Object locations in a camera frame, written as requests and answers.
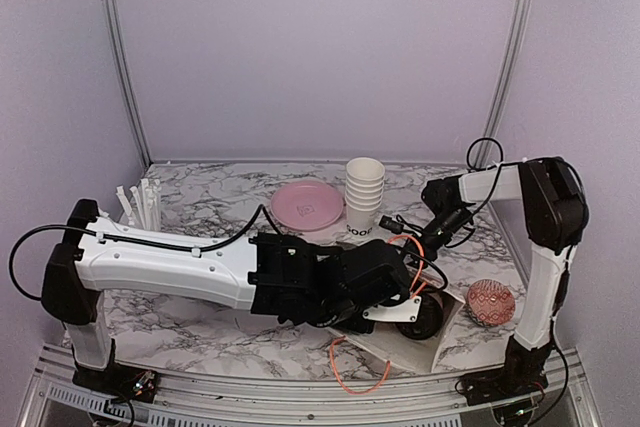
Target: plate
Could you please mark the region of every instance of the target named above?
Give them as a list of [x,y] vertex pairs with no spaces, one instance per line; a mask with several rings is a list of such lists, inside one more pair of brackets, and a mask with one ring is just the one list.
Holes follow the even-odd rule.
[[343,207],[340,192],[319,180],[291,182],[271,197],[271,212],[276,220],[300,232],[330,226],[340,218]]

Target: stack of cups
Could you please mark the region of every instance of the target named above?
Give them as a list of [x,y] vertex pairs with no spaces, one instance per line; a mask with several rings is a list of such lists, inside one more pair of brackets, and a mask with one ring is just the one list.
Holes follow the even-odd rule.
[[384,192],[384,165],[358,157],[347,164],[347,229],[353,235],[371,233]]

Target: orange wire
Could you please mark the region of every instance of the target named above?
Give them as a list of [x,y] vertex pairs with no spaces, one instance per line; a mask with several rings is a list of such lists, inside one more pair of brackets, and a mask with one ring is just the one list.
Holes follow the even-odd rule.
[[334,347],[336,345],[344,342],[345,340],[347,340],[346,337],[339,337],[339,338],[335,339],[333,342],[331,342],[331,346],[329,347],[329,360],[331,361],[331,370],[333,370],[333,375],[335,375],[336,380],[340,384],[340,387],[342,387],[342,389],[345,392],[347,392],[348,394],[351,394],[351,395],[370,394],[374,390],[377,390],[382,384],[384,384],[384,382],[387,380],[387,377],[389,377],[389,372],[391,371],[391,362],[387,360],[387,366],[384,369],[384,374],[382,374],[382,379],[380,379],[380,381],[376,385],[374,385],[370,389],[363,390],[361,392],[356,392],[355,390],[351,390],[349,387],[347,387],[344,384],[344,382],[340,378],[340,374],[338,373],[338,368],[336,367],[336,359],[335,359],[335,356],[334,356],[334,353],[333,353]]
[[[420,256],[424,257],[424,249],[422,248],[422,244],[413,235],[399,234],[399,235],[396,235],[395,237],[391,237],[387,241],[387,243],[390,244],[392,242],[395,242],[398,239],[409,239],[409,240],[411,240],[414,244],[416,244],[416,247],[418,247],[418,252],[420,252]],[[416,272],[416,276],[413,278],[413,282],[411,282],[411,287],[409,287],[409,291],[410,292],[413,289],[414,285],[416,285],[416,282],[418,281],[418,279],[420,278],[420,274],[422,273],[423,267],[424,267],[424,261],[421,260],[420,261],[420,265],[418,266],[418,272]],[[427,283],[423,282],[422,285],[418,288],[418,290],[411,294],[411,298],[414,298],[416,295],[418,295],[422,291],[422,289],[425,288],[426,285],[427,285]]]

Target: marble tabletop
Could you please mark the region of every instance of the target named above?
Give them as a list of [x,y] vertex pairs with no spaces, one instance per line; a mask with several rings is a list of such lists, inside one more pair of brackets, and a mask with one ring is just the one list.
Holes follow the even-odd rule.
[[[459,167],[388,165],[381,212],[400,213],[411,222],[426,224],[432,215],[420,200],[420,192],[427,180],[460,171]],[[163,231],[227,237],[240,230],[259,203],[268,205],[283,184],[315,178],[342,189],[345,171],[342,164],[329,163],[156,164],[146,177],[161,182]],[[438,264],[463,294],[481,278],[508,285],[516,298],[516,316],[505,326],[485,329],[463,312],[458,314],[435,371],[502,362],[507,337],[522,310],[525,289],[498,227],[486,210],[477,216],[476,223],[471,240],[456,249],[442,249]],[[253,231],[256,229],[268,230],[264,218]],[[387,239],[389,235],[376,227],[370,238]],[[304,238],[320,244],[358,242],[346,231],[344,216]],[[333,377],[328,359],[333,337],[326,329],[279,325],[272,317],[145,292],[106,292],[105,312],[119,360],[235,377]],[[384,362],[347,343],[340,346],[336,362],[345,379],[377,378],[384,370]],[[415,374],[393,369],[392,375]]]

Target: bundle of white utensils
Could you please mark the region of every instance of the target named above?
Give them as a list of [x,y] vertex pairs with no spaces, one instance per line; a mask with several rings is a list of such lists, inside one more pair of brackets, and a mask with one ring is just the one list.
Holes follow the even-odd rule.
[[160,231],[160,181],[142,179],[140,188],[131,187],[132,206],[125,195],[124,187],[116,190],[129,226],[144,230]]

